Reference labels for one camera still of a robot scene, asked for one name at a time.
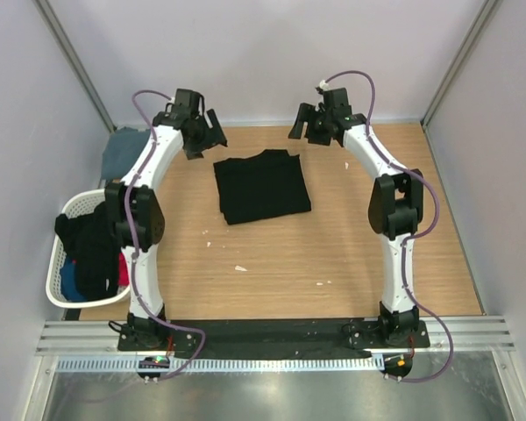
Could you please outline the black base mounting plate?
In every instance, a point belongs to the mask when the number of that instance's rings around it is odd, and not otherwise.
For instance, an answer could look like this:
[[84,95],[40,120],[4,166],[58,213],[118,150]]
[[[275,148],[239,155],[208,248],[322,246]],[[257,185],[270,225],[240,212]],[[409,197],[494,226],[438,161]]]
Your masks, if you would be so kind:
[[[417,330],[388,339],[374,318],[179,320],[177,324],[205,332],[199,360],[336,360],[366,358],[376,349],[430,346],[423,321]],[[108,326],[119,334],[121,352],[170,352],[186,360],[201,341],[198,333],[156,323],[138,328],[110,321]]]

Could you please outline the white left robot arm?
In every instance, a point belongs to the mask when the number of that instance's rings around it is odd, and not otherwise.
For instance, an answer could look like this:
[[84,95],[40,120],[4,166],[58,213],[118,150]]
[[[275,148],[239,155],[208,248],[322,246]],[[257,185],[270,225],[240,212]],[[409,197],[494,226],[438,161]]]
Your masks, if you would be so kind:
[[149,138],[131,169],[104,188],[111,235],[121,248],[130,283],[130,308],[117,328],[120,351],[160,350],[175,332],[167,322],[160,293],[157,256],[166,221],[157,190],[178,153],[202,157],[227,139],[214,110],[192,89],[178,89],[154,118],[146,120]]

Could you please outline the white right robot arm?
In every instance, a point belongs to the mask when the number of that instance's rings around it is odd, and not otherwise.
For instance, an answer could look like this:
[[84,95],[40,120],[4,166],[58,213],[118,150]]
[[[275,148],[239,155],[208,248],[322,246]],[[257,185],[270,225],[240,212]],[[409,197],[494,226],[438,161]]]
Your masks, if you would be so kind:
[[411,298],[411,236],[423,220],[423,185],[380,142],[365,116],[352,112],[345,88],[316,90],[322,100],[300,104],[288,136],[324,146],[336,140],[373,179],[367,217],[380,239],[384,273],[377,333],[384,345],[396,347],[419,326],[419,309]]

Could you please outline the black t-shirt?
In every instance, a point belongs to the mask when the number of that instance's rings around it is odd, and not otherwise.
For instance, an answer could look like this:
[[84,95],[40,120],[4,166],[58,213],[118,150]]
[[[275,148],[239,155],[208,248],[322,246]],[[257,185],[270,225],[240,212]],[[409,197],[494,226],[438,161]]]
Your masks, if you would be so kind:
[[300,156],[266,149],[213,164],[219,209],[228,225],[309,212],[312,204]]

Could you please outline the folded teal t-shirt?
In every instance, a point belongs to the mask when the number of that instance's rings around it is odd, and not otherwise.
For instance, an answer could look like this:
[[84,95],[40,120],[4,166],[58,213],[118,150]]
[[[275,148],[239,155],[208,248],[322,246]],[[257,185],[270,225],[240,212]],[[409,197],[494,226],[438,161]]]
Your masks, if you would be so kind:
[[121,179],[133,167],[150,138],[148,130],[123,127],[112,133],[103,150],[101,179]]

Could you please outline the blue garment in basket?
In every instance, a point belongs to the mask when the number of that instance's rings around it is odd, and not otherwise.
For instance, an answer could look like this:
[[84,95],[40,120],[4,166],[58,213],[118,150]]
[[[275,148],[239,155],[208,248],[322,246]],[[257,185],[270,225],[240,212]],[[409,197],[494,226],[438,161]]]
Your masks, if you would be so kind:
[[60,292],[69,302],[81,303],[86,301],[75,284],[75,262],[73,260],[65,260],[60,269]]

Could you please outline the pink garment in basket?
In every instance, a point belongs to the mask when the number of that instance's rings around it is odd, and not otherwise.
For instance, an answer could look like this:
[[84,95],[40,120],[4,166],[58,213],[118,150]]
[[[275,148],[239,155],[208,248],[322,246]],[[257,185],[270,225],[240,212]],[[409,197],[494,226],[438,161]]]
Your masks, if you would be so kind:
[[130,284],[127,263],[124,255],[118,255],[118,286],[127,287]]

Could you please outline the black clothes pile in basket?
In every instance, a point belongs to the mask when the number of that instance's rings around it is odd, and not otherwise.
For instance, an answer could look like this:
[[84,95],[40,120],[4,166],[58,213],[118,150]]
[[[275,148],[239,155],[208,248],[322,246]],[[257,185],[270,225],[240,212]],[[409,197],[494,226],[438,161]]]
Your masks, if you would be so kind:
[[64,247],[66,260],[75,262],[75,284],[85,302],[114,297],[119,288],[120,249],[110,234],[105,203],[75,218],[59,215],[54,230]]

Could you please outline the white laundry basket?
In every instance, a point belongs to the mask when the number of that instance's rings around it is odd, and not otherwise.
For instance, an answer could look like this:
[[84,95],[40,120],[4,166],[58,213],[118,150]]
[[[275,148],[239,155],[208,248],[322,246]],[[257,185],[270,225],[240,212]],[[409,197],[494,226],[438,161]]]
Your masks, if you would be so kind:
[[105,194],[92,189],[69,199],[53,223],[46,295],[64,309],[102,307],[124,300],[130,284],[124,256],[110,235]]

